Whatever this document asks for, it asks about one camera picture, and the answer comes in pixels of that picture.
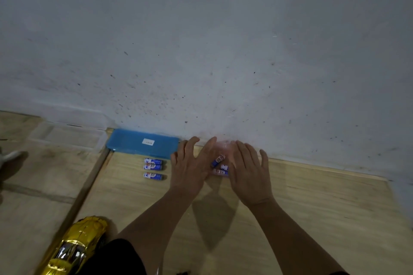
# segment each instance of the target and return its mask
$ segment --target forearm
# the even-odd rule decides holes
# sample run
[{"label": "forearm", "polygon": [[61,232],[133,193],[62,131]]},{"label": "forearm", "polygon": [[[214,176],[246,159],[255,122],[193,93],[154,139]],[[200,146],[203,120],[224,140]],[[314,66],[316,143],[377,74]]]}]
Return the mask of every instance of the forearm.
[{"label": "forearm", "polygon": [[343,268],[276,201],[250,208],[273,249],[283,275],[328,275]]},{"label": "forearm", "polygon": [[184,192],[170,189],[118,234],[117,238],[128,240],[135,248],[148,275],[156,273],[169,239],[192,199]]}]

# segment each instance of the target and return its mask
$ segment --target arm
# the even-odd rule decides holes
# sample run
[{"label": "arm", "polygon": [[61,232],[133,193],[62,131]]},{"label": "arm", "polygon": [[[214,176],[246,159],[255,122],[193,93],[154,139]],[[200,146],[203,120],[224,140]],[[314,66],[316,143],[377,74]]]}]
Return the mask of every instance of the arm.
[{"label": "arm", "polygon": [[231,186],[260,224],[284,275],[328,275],[343,268],[278,205],[271,190],[268,156],[237,141],[229,175]]},{"label": "arm", "polygon": [[183,141],[171,155],[171,186],[166,194],[123,229],[116,238],[129,241],[148,275],[156,273],[176,225],[201,190],[208,175],[209,153],[216,142],[211,138],[194,158],[198,137]]}]

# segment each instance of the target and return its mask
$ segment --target shiny yellow object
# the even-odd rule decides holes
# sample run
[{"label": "shiny yellow object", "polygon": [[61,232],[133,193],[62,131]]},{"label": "shiny yellow object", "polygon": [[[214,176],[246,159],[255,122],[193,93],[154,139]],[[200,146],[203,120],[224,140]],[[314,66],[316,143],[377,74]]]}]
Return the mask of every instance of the shiny yellow object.
[{"label": "shiny yellow object", "polygon": [[65,233],[42,275],[75,274],[94,254],[96,246],[107,230],[107,222],[88,216],[73,224]]}]

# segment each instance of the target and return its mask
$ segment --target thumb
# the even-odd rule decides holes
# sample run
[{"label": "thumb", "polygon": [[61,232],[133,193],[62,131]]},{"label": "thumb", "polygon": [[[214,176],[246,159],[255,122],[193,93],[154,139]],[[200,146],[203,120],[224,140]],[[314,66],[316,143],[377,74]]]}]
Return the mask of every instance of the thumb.
[{"label": "thumb", "polygon": [[234,163],[231,161],[228,161],[228,176],[230,178],[231,186],[234,188],[237,183],[237,171]]}]

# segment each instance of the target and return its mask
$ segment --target white wall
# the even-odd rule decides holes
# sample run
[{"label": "white wall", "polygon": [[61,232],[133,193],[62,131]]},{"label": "white wall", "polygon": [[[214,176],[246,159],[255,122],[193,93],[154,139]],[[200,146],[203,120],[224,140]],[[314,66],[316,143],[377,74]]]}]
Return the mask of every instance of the white wall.
[{"label": "white wall", "polygon": [[2,109],[238,138],[413,200],[412,0],[0,2]]}]

